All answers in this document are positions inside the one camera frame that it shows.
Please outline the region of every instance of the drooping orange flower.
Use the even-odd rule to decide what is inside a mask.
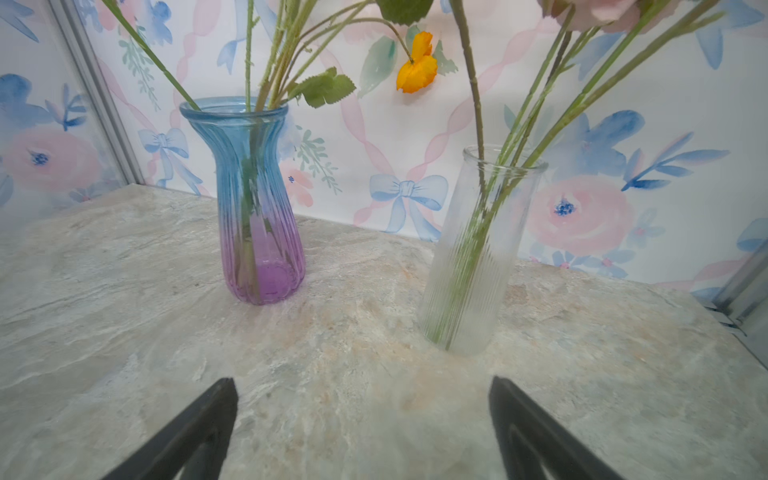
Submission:
[[[412,94],[431,84],[437,75],[437,60],[432,57],[432,34],[422,31],[413,38],[410,60],[397,74],[397,89]]]

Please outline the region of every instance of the blue bow print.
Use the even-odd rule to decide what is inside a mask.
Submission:
[[[378,174],[371,177],[371,198],[377,202],[386,202],[395,199],[392,204],[392,215],[386,233],[397,233],[406,224],[406,205],[403,198],[411,200],[410,211],[413,225],[419,238],[436,242],[440,240],[440,230],[428,222],[416,203],[424,205],[430,210],[440,210],[448,195],[448,181],[440,175],[431,175],[418,182],[411,180],[400,181],[393,175]]]
[[[155,134],[152,130],[139,130],[139,138],[144,145],[144,149],[149,153],[160,153],[160,158],[163,161],[164,178],[157,181],[157,186],[165,188],[166,183],[174,177],[174,169],[179,172],[179,175],[190,189],[196,194],[200,195],[200,190],[197,185],[202,184],[203,181],[196,177],[192,172],[181,163],[181,160],[176,158],[174,154],[182,158],[189,158],[187,153],[187,138],[184,133],[178,128],[171,128],[167,134]]]

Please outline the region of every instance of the marble countertop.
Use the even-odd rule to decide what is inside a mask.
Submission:
[[[519,263],[479,356],[415,328],[432,245],[300,218],[303,285],[224,285],[215,200],[130,186],[0,237],[0,477],[100,478],[211,383],[221,478],[504,478],[522,387],[627,480],[768,478],[768,373],[686,293]]]

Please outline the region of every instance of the glass vase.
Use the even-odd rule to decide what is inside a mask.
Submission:
[[[481,352],[491,340],[531,197],[547,169],[499,166],[500,153],[487,145],[481,161],[477,147],[464,149],[417,314],[429,340],[462,355]]]
[[[305,260],[278,168],[288,107],[245,112],[245,97],[203,98],[180,106],[216,159],[224,278],[242,301],[263,305],[296,291]]]

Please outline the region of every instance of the orange petal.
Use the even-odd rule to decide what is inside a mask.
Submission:
[[[435,80],[437,75],[437,60],[433,57],[421,57],[411,65],[407,61],[397,74],[397,89],[406,94],[415,93]]]
[[[422,31],[413,38],[413,48],[411,56],[415,61],[421,57],[432,54],[432,34],[428,31]]]

